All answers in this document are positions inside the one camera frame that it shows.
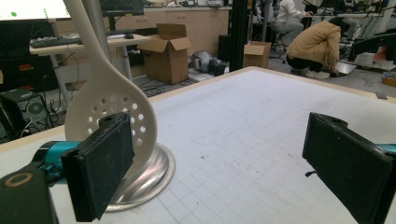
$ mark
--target desk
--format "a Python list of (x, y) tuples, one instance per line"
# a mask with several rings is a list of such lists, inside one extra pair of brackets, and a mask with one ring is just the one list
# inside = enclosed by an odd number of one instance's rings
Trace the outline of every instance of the desk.
[[(149, 41), (149, 37), (142, 36), (142, 35), (134, 35), (134, 39), (116, 38), (116, 39), (108, 39), (107, 40), (107, 44), (110, 48), (121, 47), (123, 69), (124, 69), (126, 76), (130, 80), (132, 80), (132, 75), (131, 75), (131, 67), (129, 65), (128, 53), (126, 50), (126, 46), (142, 44), (142, 43), (146, 43), (148, 41)], [(63, 53), (71, 53), (71, 52), (80, 51), (80, 50), (85, 50), (84, 45), (72, 44), (72, 45), (63, 45), (63, 46), (48, 47), (48, 48), (41, 48), (41, 49), (34, 49), (34, 48), (30, 47), (31, 54), (36, 54), (38, 56), (47, 56), (47, 55), (50, 56), (50, 59), (52, 61), (52, 66), (55, 71), (56, 78), (58, 79), (59, 89), (61, 90), (62, 95), (64, 96), (66, 107), (69, 105), (71, 99), (67, 95), (67, 89), (66, 89), (65, 84), (72, 82), (72, 81), (76, 81), (76, 80), (74, 78), (71, 78), (70, 74), (68, 72), (64, 72), (64, 74), (62, 74), (61, 67), (58, 64), (55, 55), (63, 54)], [(78, 74), (78, 79), (79, 80), (87, 79), (89, 77), (89, 74), (90, 73)]]
[[(150, 98), (158, 142), (176, 159), (169, 185), (100, 223), (356, 223), (302, 158), (309, 112), (394, 143), (396, 100), (312, 79), (246, 68)], [(63, 127), (0, 146), (0, 176), (27, 164)], [(51, 189), (61, 224), (74, 223), (67, 186)], [(396, 222), (396, 203), (387, 218)]]

